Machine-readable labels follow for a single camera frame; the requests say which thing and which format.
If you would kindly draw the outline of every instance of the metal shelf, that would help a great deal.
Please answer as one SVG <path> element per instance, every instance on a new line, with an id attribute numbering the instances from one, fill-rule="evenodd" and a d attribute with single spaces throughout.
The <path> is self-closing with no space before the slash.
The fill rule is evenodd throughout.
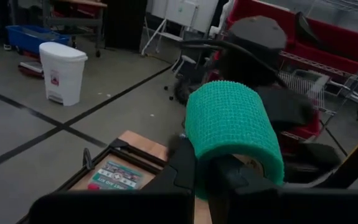
<path id="1" fill-rule="evenodd" d="M 302 138 L 302 137 L 299 137 L 299 136 L 297 136 L 297 135 L 294 135 L 294 134 L 291 134 L 291 133 L 287 133 L 286 131 L 281 132 L 281 134 L 282 134 L 282 135 L 285 135 L 285 136 L 287 136 L 287 137 L 296 139 L 296 140 L 302 140 L 302 141 L 306 140 L 306 139 L 304 139 L 304 138 Z"/>
<path id="2" fill-rule="evenodd" d="M 340 10 L 358 12 L 358 0 L 320 0 L 320 2 Z"/>
<path id="3" fill-rule="evenodd" d="M 316 110 L 330 114 L 331 116 L 336 114 L 335 111 L 325 107 L 324 86 L 283 71 L 280 71 L 278 76 L 280 76 L 280 78 L 288 85 L 290 90 L 307 96 L 313 102 Z"/>
<path id="4" fill-rule="evenodd" d="M 358 75 L 353 75 L 353 74 L 338 70 L 336 68 L 332 68 L 332 67 L 329 67 L 327 65 L 323 65 L 323 64 L 318 63 L 318 62 L 314 62 L 314 61 L 311 61 L 311 60 L 308 60 L 308 59 L 305 59 L 305 58 L 301 58 L 299 56 L 290 54 L 288 52 L 281 51 L 280 55 L 283 56 L 283 57 L 290 58 L 292 60 L 298 61 L 298 62 L 305 63 L 306 65 L 311 65 L 313 67 L 325 70 L 327 72 L 335 73 L 336 75 L 340 75 L 342 77 L 347 77 L 347 78 L 350 78 L 350 79 L 358 81 Z"/>

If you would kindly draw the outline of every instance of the concrete floor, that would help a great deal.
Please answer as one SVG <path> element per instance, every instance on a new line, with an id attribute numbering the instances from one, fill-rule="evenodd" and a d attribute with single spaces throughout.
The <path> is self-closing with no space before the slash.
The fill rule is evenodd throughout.
<path id="1" fill-rule="evenodd" d="M 46 100 L 44 81 L 25 77 L 16 68 L 26 58 L 0 48 L 0 223 L 17 222 L 35 199 L 76 173 L 84 147 L 95 156 L 128 129 L 161 144 L 182 131 L 185 107 L 169 101 L 163 90 L 174 81 L 169 70 L 114 97 L 169 63 L 121 50 L 102 50 L 102 57 L 95 58 L 89 42 L 79 42 L 78 47 L 89 59 L 81 101 L 71 107 Z M 158 57 L 176 59 L 171 46 L 162 49 Z M 329 125 L 346 152 L 358 143 L 356 110 L 356 105 L 347 104 Z M 326 131 L 318 142 L 339 149 Z M 351 188 L 358 189 L 358 180 Z"/>

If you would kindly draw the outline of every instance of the wheel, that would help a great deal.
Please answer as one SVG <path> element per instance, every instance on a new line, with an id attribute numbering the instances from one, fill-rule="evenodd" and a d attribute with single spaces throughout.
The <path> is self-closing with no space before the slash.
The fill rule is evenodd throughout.
<path id="1" fill-rule="evenodd" d="M 71 42 L 72 42 L 72 47 L 76 49 L 77 48 L 77 37 L 72 36 Z"/>
<path id="2" fill-rule="evenodd" d="M 173 86 L 173 95 L 177 102 L 186 105 L 190 95 L 188 80 L 178 79 Z"/>
<path id="3" fill-rule="evenodd" d="M 24 51 L 20 49 L 19 47 L 16 47 L 16 51 L 19 55 L 24 55 Z"/>
<path id="4" fill-rule="evenodd" d="M 3 49 L 4 49 L 5 51 L 10 51 L 10 50 L 11 50 L 11 45 L 4 44 L 4 45 L 3 45 Z"/>

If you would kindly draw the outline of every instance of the green textured roll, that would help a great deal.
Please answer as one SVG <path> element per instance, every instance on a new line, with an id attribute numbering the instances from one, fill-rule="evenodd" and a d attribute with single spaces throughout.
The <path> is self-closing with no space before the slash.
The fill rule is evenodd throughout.
<path id="1" fill-rule="evenodd" d="M 196 194 L 202 199 L 208 161 L 225 154 L 248 156 L 262 165 L 267 179 L 283 183 L 277 136 L 259 95 L 245 85 L 216 81 L 193 92 L 187 102 L 186 135 L 198 158 Z"/>

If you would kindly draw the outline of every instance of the white step trash can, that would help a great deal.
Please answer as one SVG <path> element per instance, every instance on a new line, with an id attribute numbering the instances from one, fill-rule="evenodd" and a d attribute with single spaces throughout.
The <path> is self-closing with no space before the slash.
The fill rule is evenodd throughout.
<path id="1" fill-rule="evenodd" d="M 79 102 L 85 52 L 55 42 L 39 46 L 47 99 L 72 106 Z"/>

